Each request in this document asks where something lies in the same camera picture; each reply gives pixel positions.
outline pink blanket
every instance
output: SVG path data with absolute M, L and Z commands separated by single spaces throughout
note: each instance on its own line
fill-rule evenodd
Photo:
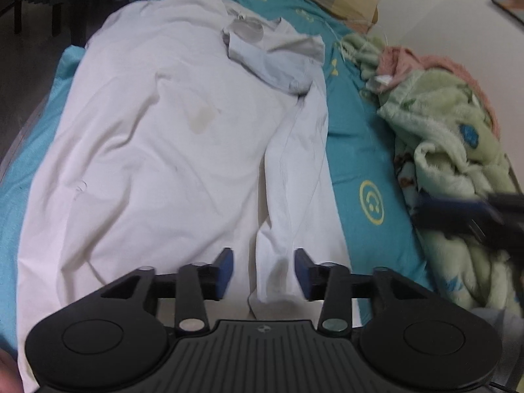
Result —
M 380 63 L 377 69 L 377 75 L 391 75 L 393 80 L 384 86 L 381 91 L 386 91 L 398 86 L 404 81 L 409 73 L 414 69 L 446 69 L 465 81 L 475 95 L 479 98 L 484 109 L 492 120 L 492 132 L 497 139 L 500 139 L 500 127 L 495 115 L 495 110 L 489 102 L 488 97 L 480 88 L 476 80 L 471 77 L 467 69 L 448 57 L 442 56 L 417 56 L 406 47 L 386 47 L 382 53 Z

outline bed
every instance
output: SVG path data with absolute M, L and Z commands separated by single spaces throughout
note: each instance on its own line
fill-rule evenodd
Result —
M 390 267 L 432 288 L 392 159 L 394 134 L 361 98 L 360 71 L 340 53 L 339 40 L 350 30 L 309 0 L 232 0 L 266 19 L 282 17 L 298 33 L 320 35 L 326 45 L 323 74 L 327 87 L 326 154 L 336 207 L 354 273 Z M 45 109 L 0 184 L 0 338 L 16 353 L 17 252 L 31 182 L 53 142 L 73 77 L 85 49 L 69 47 L 59 62 Z M 371 316 L 360 303 L 361 319 Z

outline wrinkled fabric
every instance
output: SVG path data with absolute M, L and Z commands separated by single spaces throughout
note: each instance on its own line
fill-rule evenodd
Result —
M 0 182 L 0 348 L 13 356 L 17 350 L 17 251 L 29 188 L 53 141 L 73 75 L 84 53 L 84 48 L 70 46 L 62 54 L 44 112 Z
M 380 46 L 352 34 L 342 48 L 362 68 L 363 78 L 374 77 Z M 421 190 L 461 199 L 516 192 L 492 120 L 466 81 L 447 69 L 415 69 L 395 87 L 377 93 L 378 114 L 397 135 L 396 175 L 408 210 L 415 208 Z M 514 288 L 518 276 L 505 253 L 488 253 L 472 238 L 431 231 L 418 235 L 444 296 L 467 309 L 521 314 Z
M 320 36 L 290 36 L 291 28 L 284 19 L 264 24 L 238 14 L 223 31 L 227 54 L 269 85 L 306 94 L 324 65 L 324 43 Z
M 294 276 L 296 248 L 349 266 L 322 70 L 300 98 L 246 72 L 227 57 L 228 8 L 244 10 L 227 0 L 137 2 L 90 39 L 20 234 L 27 391 L 32 326 L 137 267 L 172 273 L 232 248 L 225 297 L 206 303 L 214 323 L 247 318 L 251 293 L 262 307 L 290 303 L 296 317 L 317 319 Z
M 409 73 L 415 69 L 441 68 L 448 70 L 463 80 L 480 99 L 484 109 L 491 118 L 491 130 L 493 135 L 500 139 L 500 127 L 495 110 L 483 92 L 479 83 L 471 76 L 464 65 L 454 62 L 449 57 L 425 55 L 417 56 L 411 49 L 397 46 L 386 47 L 380 57 L 377 67 L 377 75 L 391 75 L 393 79 L 387 86 L 383 86 L 382 92 L 391 90 L 403 82 Z
M 345 64 L 341 54 L 338 37 L 349 33 L 347 27 L 310 0 L 235 1 L 267 19 L 282 17 L 299 33 L 320 35 L 326 44 L 326 154 L 352 270 L 371 274 L 374 267 L 387 266 L 434 289 L 430 269 L 395 182 L 391 165 L 394 134 L 376 114 L 376 106 L 360 97 L 360 72 L 355 65 Z M 370 215 L 365 200 L 374 188 L 379 191 L 381 202 L 373 206 Z M 371 318 L 367 300 L 361 301 L 360 311 L 363 320 Z

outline floor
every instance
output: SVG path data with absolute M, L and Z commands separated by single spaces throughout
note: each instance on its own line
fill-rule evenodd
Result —
M 87 36 L 122 6 L 93 0 Z M 24 3 L 22 32 L 13 33 L 13 10 L 0 17 L 0 161 L 37 105 L 51 88 L 54 71 L 70 44 L 67 6 L 62 9 L 62 33 L 51 36 L 51 6 Z

